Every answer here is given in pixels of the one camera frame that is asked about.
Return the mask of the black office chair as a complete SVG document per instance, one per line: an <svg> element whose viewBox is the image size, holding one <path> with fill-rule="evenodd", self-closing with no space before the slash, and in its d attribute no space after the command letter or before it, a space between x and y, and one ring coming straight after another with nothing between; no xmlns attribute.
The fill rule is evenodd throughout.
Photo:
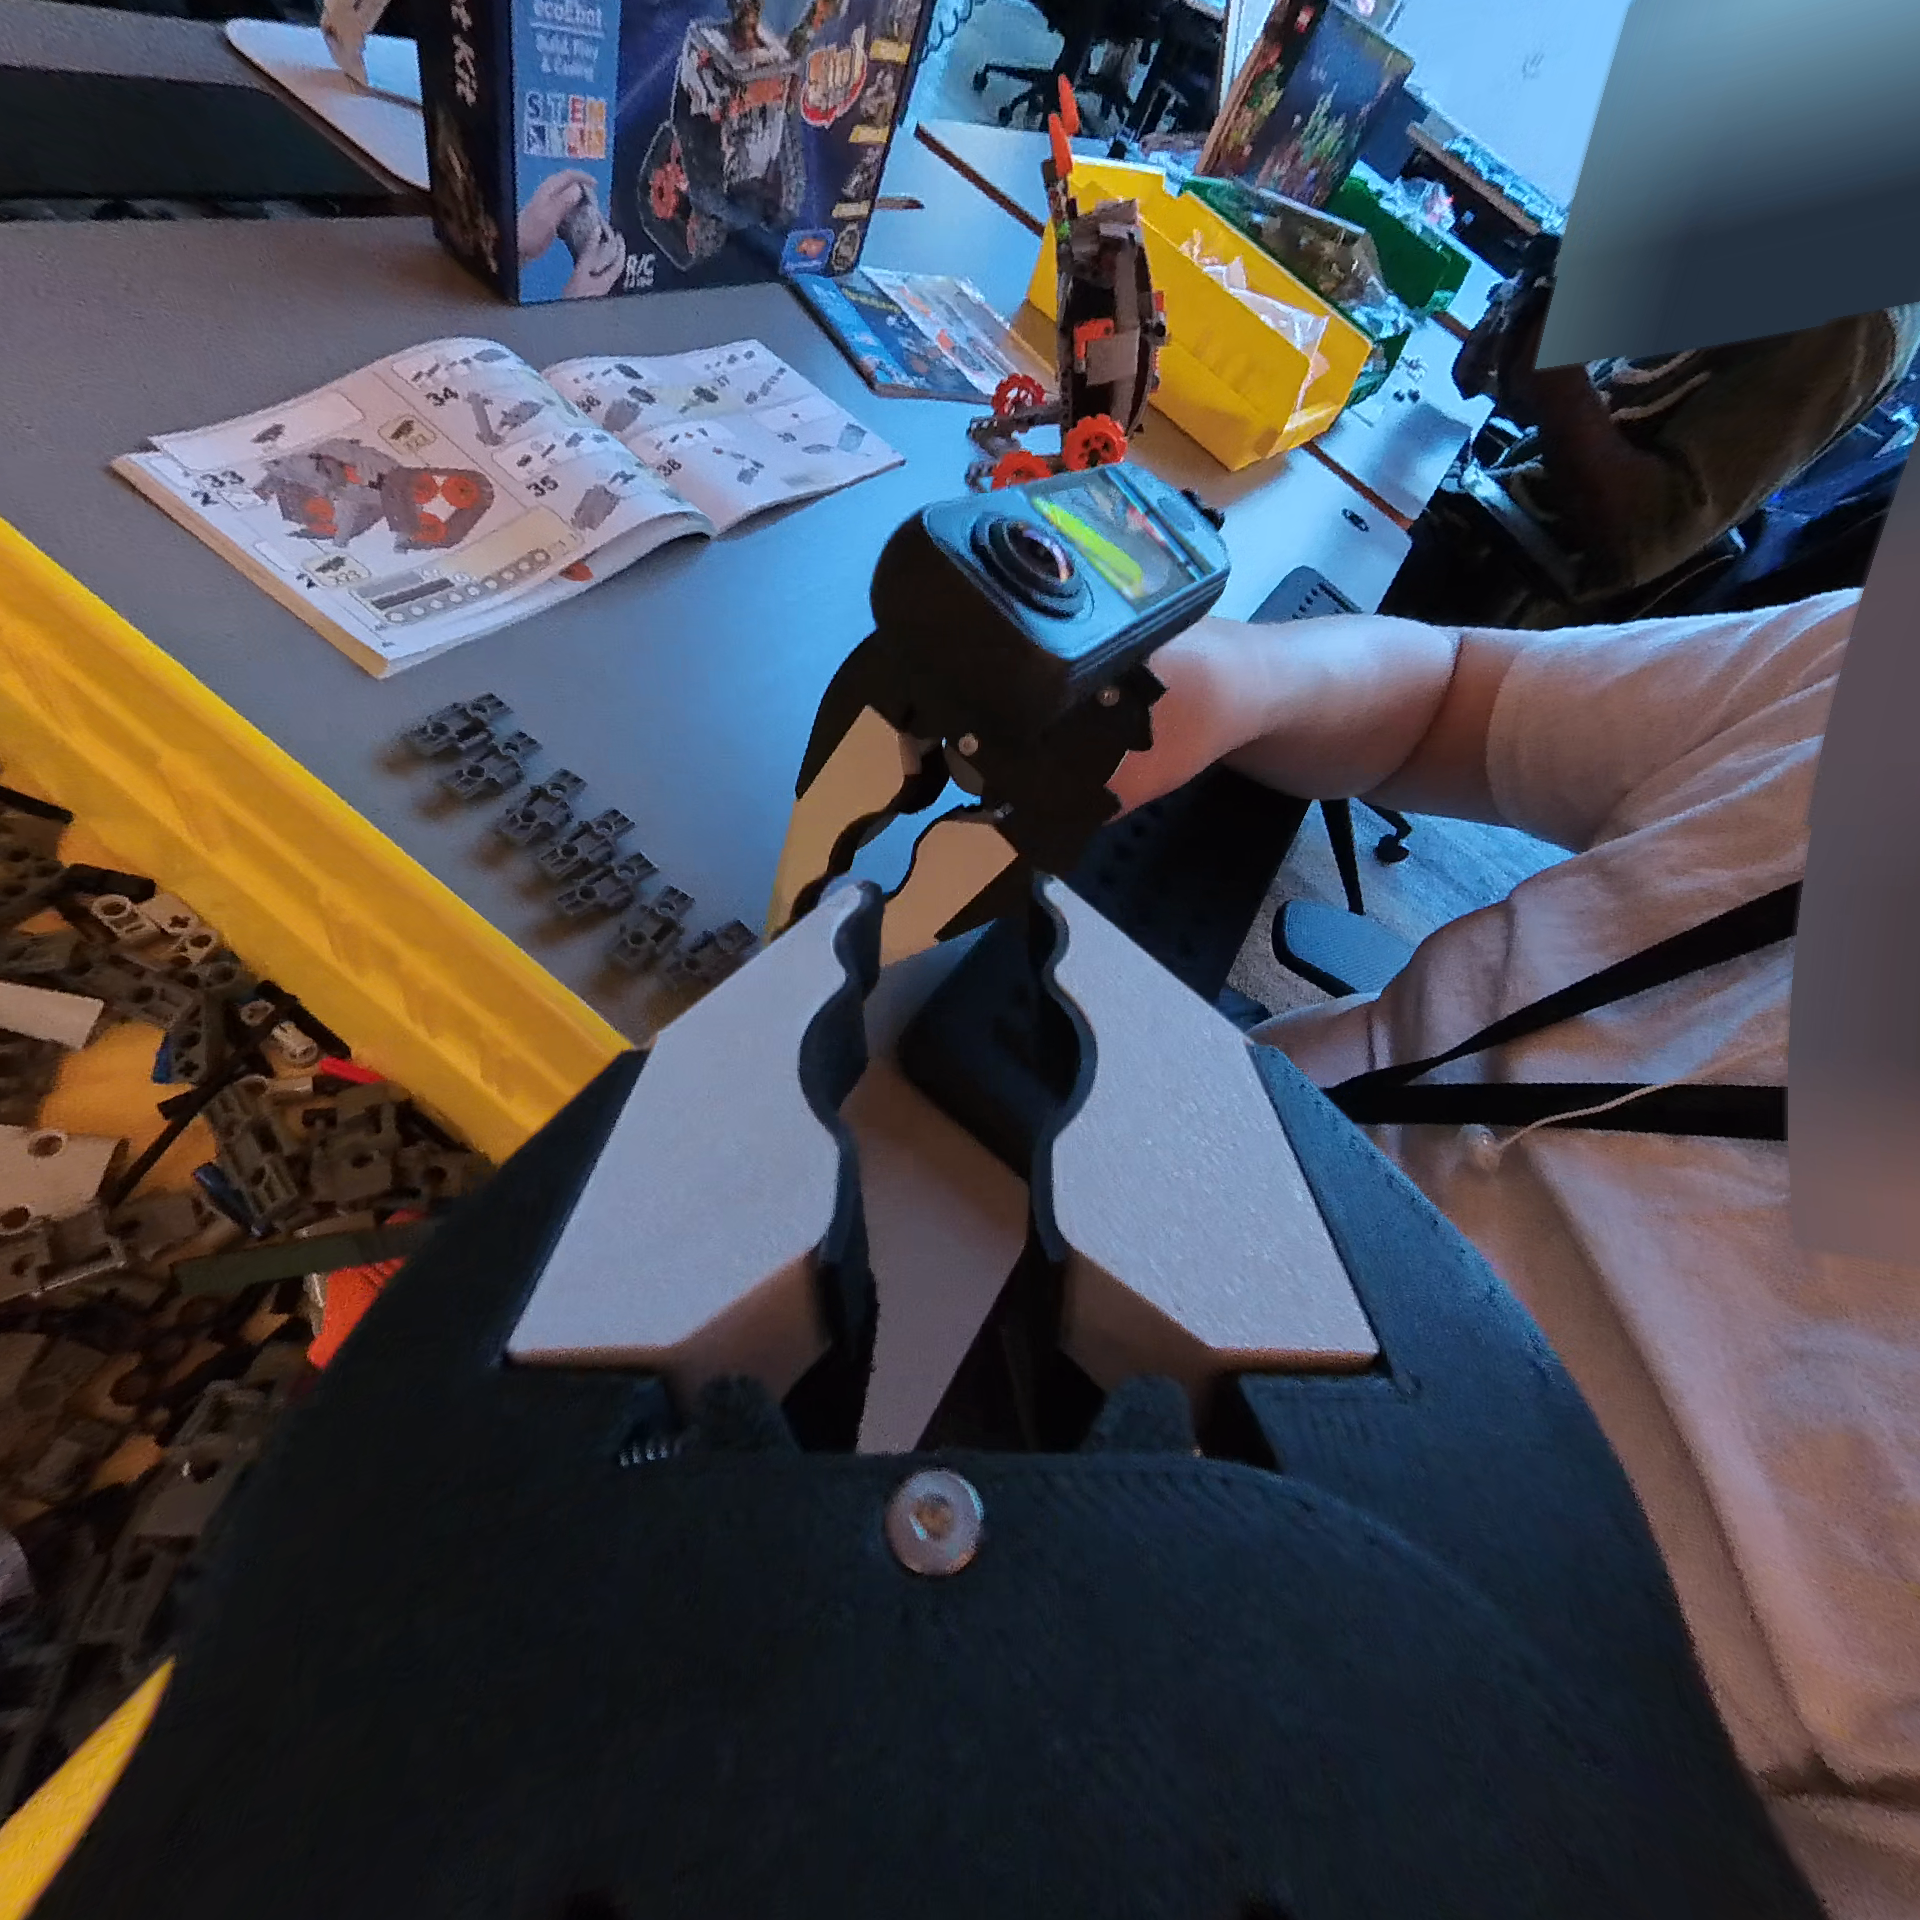
<svg viewBox="0 0 1920 1920"><path fill-rule="evenodd" d="M1122 117L1127 132L1145 132L1156 88L1168 75L1166 47L1181 32L1188 2L1036 2L1061 49L1047 64L984 63L972 72L972 93L995 80L1020 83L1021 93L995 109L1010 127L1015 113L1039 113L1061 105L1061 88L1087 93L1096 105ZM1148 47L1145 80L1130 93L1127 80L1109 80L1091 64L1093 47Z"/></svg>
<svg viewBox="0 0 1920 1920"><path fill-rule="evenodd" d="M1412 942L1365 912L1352 800L1324 800L1347 905L1287 899L1271 922L1273 961L1329 997L1379 994L1415 956Z"/></svg>

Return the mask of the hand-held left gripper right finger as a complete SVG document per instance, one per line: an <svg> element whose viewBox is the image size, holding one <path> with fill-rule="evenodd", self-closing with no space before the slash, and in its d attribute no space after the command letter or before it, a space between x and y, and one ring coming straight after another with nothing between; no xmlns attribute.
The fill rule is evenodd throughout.
<svg viewBox="0 0 1920 1920"><path fill-rule="evenodd" d="M1039 903L1078 1038L1036 1186L1061 1350L1102 1387L1368 1367L1374 1328L1245 1034L1065 882Z"/></svg>

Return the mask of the colourful toy set box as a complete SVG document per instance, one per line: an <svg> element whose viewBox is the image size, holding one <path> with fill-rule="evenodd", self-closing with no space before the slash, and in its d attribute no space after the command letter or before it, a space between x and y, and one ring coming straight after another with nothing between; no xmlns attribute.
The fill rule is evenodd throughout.
<svg viewBox="0 0 1920 1920"><path fill-rule="evenodd" d="M1273 2L1195 172L1324 208L1412 72L1415 60L1352 6Z"/></svg>

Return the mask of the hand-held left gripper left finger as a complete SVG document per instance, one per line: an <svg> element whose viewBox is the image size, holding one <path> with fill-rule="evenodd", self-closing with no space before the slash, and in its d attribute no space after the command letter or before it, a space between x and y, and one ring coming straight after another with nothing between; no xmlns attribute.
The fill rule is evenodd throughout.
<svg viewBox="0 0 1920 1920"><path fill-rule="evenodd" d="M835 882L664 1030L506 1356L652 1373L679 1402L719 1379L784 1402L828 1356L874 978L877 890Z"/></svg>

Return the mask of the green storage bin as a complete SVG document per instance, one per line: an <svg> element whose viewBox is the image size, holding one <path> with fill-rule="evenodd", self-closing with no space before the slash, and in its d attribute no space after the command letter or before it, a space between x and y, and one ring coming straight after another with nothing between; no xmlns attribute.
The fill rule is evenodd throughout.
<svg viewBox="0 0 1920 1920"><path fill-rule="evenodd" d="M1470 270L1454 235L1434 230L1404 186L1379 181L1365 162L1329 206L1212 177L1188 177L1181 194L1343 309L1429 318L1454 304Z"/></svg>

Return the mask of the blue toy kit box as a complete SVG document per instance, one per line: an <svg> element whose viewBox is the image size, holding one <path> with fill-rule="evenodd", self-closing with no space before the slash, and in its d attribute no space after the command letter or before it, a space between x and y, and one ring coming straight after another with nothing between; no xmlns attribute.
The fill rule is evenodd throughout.
<svg viewBox="0 0 1920 1920"><path fill-rule="evenodd" d="M858 265L932 2L422 2L434 230L503 301Z"/></svg>

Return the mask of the colourful leaflet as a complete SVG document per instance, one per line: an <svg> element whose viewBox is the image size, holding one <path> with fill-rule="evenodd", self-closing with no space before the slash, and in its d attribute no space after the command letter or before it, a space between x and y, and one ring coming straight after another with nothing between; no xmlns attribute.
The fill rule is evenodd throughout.
<svg viewBox="0 0 1920 1920"><path fill-rule="evenodd" d="M991 404L1033 356L971 279L856 267L786 288L881 399Z"/></svg>

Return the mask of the yellow storage bin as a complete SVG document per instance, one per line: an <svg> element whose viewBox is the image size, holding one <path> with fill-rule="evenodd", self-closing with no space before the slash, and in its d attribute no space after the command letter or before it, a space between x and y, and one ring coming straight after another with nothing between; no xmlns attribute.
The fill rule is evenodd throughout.
<svg viewBox="0 0 1920 1920"><path fill-rule="evenodd" d="M1152 411L1180 425L1221 466L1245 470L1319 438L1352 399L1368 340L1206 202L1177 196L1152 167L1074 157L1078 206L1141 206L1145 260L1168 340ZM1324 321L1314 349L1293 345L1208 260L1240 265L1249 288Z"/></svg>
<svg viewBox="0 0 1920 1920"><path fill-rule="evenodd" d="M537 961L5 527L5 749L506 1165L619 1055ZM5 1826L5 1917L638 1917L559 1549L634 1386L499 1373L514 1235L390 1285L220 1528L195 1639Z"/></svg>

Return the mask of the light grey table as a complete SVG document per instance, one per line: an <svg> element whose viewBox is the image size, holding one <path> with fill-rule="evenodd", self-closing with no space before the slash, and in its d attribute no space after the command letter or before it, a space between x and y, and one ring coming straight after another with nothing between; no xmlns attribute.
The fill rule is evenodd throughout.
<svg viewBox="0 0 1920 1920"><path fill-rule="evenodd" d="M230 47L380 172L425 194L418 47L382 32L396 2L322 2L319 23L235 18Z"/></svg>

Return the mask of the row of grey connector bricks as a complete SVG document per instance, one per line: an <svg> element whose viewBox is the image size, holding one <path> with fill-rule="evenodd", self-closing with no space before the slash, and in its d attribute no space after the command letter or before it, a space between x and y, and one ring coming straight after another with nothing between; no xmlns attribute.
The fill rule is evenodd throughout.
<svg viewBox="0 0 1920 1920"><path fill-rule="evenodd" d="M396 735L390 762L425 767L440 811L488 813L478 841L485 861L524 882L543 935L597 938L610 981L701 997L759 953L751 925L700 925L697 894L640 850L638 821L597 805L581 774L548 765L543 743L499 696L425 712Z"/></svg>

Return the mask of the open instruction booklet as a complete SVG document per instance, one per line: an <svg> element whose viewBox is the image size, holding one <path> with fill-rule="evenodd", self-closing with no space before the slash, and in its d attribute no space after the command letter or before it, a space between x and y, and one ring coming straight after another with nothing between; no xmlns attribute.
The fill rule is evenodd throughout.
<svg viewBox="0 0 1920 1920"><path fill-rule="evenodd" d="M403 349L110 470L369 675L902 463L763 343L581 356Z"/></svg>

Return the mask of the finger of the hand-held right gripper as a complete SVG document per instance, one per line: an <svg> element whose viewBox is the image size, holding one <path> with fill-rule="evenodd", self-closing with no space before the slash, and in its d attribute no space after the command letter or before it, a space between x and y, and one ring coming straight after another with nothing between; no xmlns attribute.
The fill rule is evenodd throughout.
<svg viewBox="0 0 1920 1920"><path fill-rule="evenodd" d="M767 905L772 942L811 915L828 880L850 873L867 841L902 813L917 778L920 743L881 712L858 710L794 800Z"/></svg>
<svg viewBox="0 0 1920 1920"><path fill-rule="evenodd" d="M1010 805L955 807L914 841L906 876L881 894L881 970L957 938L961 922L1020 867L1010 821Z"/></svg>

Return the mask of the person's right forearm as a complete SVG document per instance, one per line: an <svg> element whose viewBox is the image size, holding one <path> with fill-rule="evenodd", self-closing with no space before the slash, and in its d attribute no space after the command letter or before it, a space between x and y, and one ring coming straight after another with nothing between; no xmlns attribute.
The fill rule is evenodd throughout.
<svg viewBox="0 0 1920 1920"><path fill-rule="evenodd" d="M1456 629L1402 618L1206 618L1148 658L1148 745L1107 786L1130 813L1227 765L1304 800L1368 795L1425 745L1456 660Z"/></svg>

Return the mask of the pile of mixed toy bricks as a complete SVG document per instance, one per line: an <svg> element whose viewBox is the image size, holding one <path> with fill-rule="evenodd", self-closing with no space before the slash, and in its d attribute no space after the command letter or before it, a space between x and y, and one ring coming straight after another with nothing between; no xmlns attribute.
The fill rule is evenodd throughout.
<svg viewBox="0 0 1920 1920"><path fill-rule="evenodd" d="M493 1165L5 786L5 1814L172 1651L270 1427Z"/></svg>

